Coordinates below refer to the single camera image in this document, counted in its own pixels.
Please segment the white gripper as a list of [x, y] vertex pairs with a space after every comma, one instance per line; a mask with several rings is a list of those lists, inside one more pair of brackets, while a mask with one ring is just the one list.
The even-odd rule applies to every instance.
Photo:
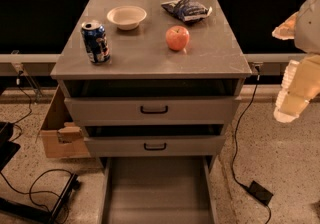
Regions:
[[[320, 53], [320, 0], [306, 0], [297, 13], [276, 27], [272, 36], [280, 40], [294, 38], [295, 46], [306, 53]], [[274, 117], [289, 123], [297, 119], [309, 102], [320, 93], [320, 56], [306, 55], [291, 60], [285, 69], [278, 93]]]

